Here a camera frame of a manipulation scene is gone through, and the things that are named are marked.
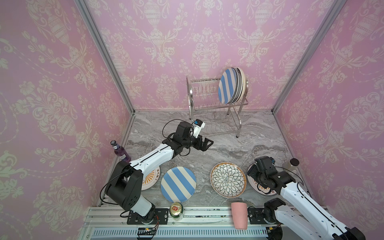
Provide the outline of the white plate teal red rim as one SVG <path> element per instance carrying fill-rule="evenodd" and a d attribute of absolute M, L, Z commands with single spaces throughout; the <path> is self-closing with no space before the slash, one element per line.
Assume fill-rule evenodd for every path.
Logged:
<path fill-rule="evenodd" d="M 236 70 L 238 74 L 238 91 L 237 91 L 237 98 L 235 102 L 237 102 L 240 99 L 240 96 L 243 91 L 243 74 L 239 68 L 236 68 Z"/>

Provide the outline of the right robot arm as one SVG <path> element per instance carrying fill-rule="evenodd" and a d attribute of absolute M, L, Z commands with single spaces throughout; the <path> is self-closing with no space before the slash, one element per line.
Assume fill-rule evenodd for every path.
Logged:
<path fill-rule="evenodd" d="M 269 239 L 274 233 L 282 238 L 281 226 L 288 227 L 303 240 L 364 240 L 365 235 L 356 227 L 349 228 L 322 208 L 305 192 L 292 175 L 279 172 L 275 160 L 263 156 L 256 158 L 247 175 L 264 188 L 280 195 L 265 202 L 263 209 L 248 208 L 251 224 L 257 219 L 272 225 Z"/>

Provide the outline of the plain cream plate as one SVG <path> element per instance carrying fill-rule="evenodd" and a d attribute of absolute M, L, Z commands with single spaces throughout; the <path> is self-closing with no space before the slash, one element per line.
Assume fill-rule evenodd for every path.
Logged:
<path fill-rule="evenodd" d="M 247 78 L 246 78 L 244 71 L 241 68 L 238 68 L 238 70 L 240 71 L 240 74 L 242 77 L 242 83 L 243 83 L 242 84 L 242 92 L 240 95 L 240 100 L 242 100 L 244 95 L 246 94 L 246 90 L 247 90 Z"/>

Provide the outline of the petal pattern plate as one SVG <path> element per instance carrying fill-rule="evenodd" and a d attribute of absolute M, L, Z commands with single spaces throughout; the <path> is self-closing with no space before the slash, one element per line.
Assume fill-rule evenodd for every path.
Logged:
<path fill-rule="evenodd" d="M 210 182 L 217 194 L 229 199 L 239 197 L 247 186 L 242 169 L 230 162 L 215 165 L 210 173 Z"/>

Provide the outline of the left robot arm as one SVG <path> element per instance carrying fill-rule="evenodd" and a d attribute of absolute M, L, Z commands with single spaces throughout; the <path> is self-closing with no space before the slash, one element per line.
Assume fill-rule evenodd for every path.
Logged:
<path fill-rule="evenodd" d="M 193 123 L 181 121 L 174 133 L 150 153 L 129 163 L 120 161 L 115 166 L 108 182 L 102 187 L 114 205 L 125 211 L 133 211 L 146 221 L 155 216 L 155 205 L 141 195 L 142 181 L 155 168 L 180 155 L 184 149 L 194 148 L 205 152 L 214 143 L 200 135 L 206 123 L 196 119 Z"/>

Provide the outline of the white plate green quatrefoil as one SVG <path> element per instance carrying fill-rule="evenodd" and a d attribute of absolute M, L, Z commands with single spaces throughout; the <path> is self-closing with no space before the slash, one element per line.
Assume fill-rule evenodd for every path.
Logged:
<path fill-rule="evenodd" d="M 233 99 L 232 99 L 232 104 L 234 104 L 235 103 L 235 101 L 236 101 L 236 98 L 237 98 L 237 91 L 238 91 L 238 74 L 237 74 L 237 70 L 236 70 L 236 68 L 233 68 L 233 70 L 235 71 L 235 73 L 236 73 L 236 88 L 235 88 L 235 96 L 233 97 Z"/>

